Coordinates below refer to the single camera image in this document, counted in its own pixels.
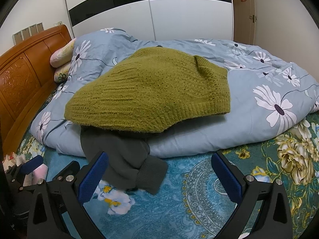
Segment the orange wooden headboard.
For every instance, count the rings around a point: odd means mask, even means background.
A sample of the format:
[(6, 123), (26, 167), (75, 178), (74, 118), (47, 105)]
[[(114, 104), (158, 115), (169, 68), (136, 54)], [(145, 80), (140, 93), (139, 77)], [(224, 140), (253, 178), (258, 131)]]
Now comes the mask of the orange wooden headboard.
[(71, 41), (65, 25), (44, 30), (1, 56), (1, 153), (17, 152), (29, 124), (56, 89), (51, 55)]

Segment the wall switch panel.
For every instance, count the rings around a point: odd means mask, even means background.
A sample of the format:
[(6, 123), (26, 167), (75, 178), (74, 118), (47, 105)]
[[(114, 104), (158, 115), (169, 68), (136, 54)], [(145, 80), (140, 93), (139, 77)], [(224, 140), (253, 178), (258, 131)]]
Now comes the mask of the wall switch panel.
[(42, 32), (44, 30), (43, 23), (31, 25), (12, 35), (14, 45), (20, 44), (22, 41)]

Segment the light blue floral duvet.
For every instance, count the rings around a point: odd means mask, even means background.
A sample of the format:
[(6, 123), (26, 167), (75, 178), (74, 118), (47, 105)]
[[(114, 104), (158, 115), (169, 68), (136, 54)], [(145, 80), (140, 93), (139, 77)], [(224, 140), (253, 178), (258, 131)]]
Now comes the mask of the light blue floral duvet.
[(66, 103), (85, 84), (105, 74), (135, 51), (154, 46), (199, 55), (225, 68), (231, 110), (221, 117), (186, 120), (149, 140), (159, 158), (196, 155), (276, 139), (285, 148), (318, 159), (318, 82), (295, 63), (266, 50), (230, 40), (139, 40), (105, 28), (76, 39), (71, 70), (31, 124), (31, 134), (58, 153), (83, 156), (80, 127), (64, 118)]

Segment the floral lower pillow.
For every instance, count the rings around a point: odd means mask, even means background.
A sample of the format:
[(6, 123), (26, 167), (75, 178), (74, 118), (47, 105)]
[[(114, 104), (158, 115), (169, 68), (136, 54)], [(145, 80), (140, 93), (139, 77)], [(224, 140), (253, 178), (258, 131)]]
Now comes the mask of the floral lower pillow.
[(71, 62), (68, 62), (59, 68), (56, 69), (55, 74), (53, 76), (53, 80), (55, 83), (63, 83), (67, 81), (69, 75), (69, 69), (71, 67)]

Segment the pink beige folded clothes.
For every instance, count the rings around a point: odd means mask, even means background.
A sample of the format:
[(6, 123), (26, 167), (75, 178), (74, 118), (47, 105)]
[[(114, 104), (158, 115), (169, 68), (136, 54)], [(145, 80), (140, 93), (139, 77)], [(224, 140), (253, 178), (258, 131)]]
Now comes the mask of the pink beige folded clothes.
[(39, 179), (46, 180), (47, 173), (48, 166), (45, 164), (40, 165), (33, 172), (25, 176), (23, 186), (35, 185)]

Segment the teal floral bed sheet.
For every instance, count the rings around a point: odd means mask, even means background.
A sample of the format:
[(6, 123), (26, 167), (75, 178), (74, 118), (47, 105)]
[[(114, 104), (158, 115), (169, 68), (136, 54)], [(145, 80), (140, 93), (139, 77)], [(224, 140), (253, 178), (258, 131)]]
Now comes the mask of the teal floral bed sheet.
[[(282, 180), (288, 195), (294, 238), (318, 211), (318, 114), (309, 114), (278, 137), (223, 151), (243, 174)], [(168, 159), (156, 195), (123, 192), (99, 183), (84, 208), (106, 238), (213, 238), (235, 204), (211, 167), (210, 154)]]

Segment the white black sliding wardrobe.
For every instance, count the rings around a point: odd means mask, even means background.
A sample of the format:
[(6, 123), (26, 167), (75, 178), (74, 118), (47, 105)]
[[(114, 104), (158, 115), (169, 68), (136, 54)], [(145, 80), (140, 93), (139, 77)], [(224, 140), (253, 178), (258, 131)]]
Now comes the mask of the white black sliding wardrobe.
[(227, 39), (232, 0), (65, 0), (74, 36), (109, 29), (143, 40)]

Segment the dark grey jacket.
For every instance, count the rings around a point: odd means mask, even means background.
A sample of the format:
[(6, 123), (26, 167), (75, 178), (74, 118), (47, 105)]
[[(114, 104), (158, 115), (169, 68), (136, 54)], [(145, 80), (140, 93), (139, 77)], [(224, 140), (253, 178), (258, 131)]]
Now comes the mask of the dark grey jacket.
[(119, 190), (142, 189), (155, 195), (168, 170), (168, 164), (150, 155), (149, 145), (131, 133), (82, 127), (81, 147), (88, 161), (101, 151), (108, 155), (102, 179)]

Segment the olive green knit sweater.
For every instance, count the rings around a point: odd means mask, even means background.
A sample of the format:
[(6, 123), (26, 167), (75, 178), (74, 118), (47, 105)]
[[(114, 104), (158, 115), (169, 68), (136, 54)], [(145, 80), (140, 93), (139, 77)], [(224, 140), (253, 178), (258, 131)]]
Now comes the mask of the olive green knit sweater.
[(187, 119), (229, 112), (225, 68), (198, 55), (151, 47), (76, 91), (64, 116), (81, 126), (160, 133)]

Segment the beige room door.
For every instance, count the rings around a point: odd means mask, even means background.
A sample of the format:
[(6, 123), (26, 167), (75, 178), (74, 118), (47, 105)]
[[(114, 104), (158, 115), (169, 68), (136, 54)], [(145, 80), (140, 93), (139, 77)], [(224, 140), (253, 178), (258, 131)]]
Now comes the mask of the beige room door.
[(234, 8), (234, 41), (253, 45), (255, 42), (255, 0), (232, 0)]

